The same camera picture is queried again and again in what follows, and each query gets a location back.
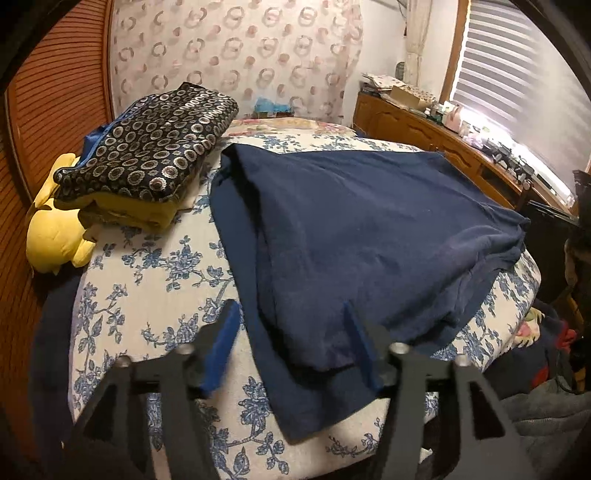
yellow plush toy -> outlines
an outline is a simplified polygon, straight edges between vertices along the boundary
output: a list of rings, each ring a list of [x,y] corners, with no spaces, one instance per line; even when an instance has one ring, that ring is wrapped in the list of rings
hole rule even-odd
[[[60,266],[68,261],[75,267],[90,262],[95,243],[82,238],[85,229],[78,220],[78,210],[56,209],[51,197],[58,187],[53,181],[53,173],[77,162],[73,153],[61,155],[35,197],[35,214],[27,232],[27,259],[40,273],[57,274]]]

beige curtain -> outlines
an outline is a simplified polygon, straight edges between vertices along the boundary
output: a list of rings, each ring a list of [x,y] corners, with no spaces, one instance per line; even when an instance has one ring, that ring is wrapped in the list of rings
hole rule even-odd
[[[423,48],[431,18],[431,5],[432,0],[408,0],[407,57],[404,63],[404,83],[408,85],[418,86]]]
[[[339,122],[363,37],[359,0],[115,0],[111,79],[120,114],[184,81]]]

wooden dresser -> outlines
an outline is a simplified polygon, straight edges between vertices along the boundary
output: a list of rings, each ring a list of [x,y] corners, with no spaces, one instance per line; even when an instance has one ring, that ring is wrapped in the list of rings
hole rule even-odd
[[[507,208],[519,210],[528,200],[535,200],[568,212],[544,185],[535,183],[524,190],[502,167],[454,132],[381,98],[359,94],[353,128],[370,138],[441,152],[486,195]]]

mattress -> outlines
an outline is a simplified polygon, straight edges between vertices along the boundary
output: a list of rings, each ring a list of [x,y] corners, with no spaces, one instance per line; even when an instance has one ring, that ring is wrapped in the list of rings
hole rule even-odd
[[[74,305],[69,389],[74,419],[118,355],[137,361],[163,355],[213,322],[224,300],[239,300],[208,197],[226,146],[238,142],[276,153],[419,150],[357,138],[343,127],[290,120],[235,122],[206,160],[193,209],[179,212],[164,235],[103,227]],[[453,359],[463,353],[485,369],[511,347],[539,285],[538,268],[525,251],[511,270],[498,275],[469,324],[434,357]],[[377,447],[387,405],[387,400],[376,400],[339,424],[288,444],[269,406],[243,325],[222,387],[200,401],[220,477],[253,480],[311,478],[367,458]],[[437,397],[428,394],[425,420],[436,413]],[[165,472],[156,394],[149,399],[148,416],[156,471]]]

window blind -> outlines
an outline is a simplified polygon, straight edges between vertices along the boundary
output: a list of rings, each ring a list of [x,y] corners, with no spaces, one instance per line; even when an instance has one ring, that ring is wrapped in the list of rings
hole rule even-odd
[[[506,0],[472,0],[452,98],[525,145],[574,191],[591,153],[591,101],[545,35]]]

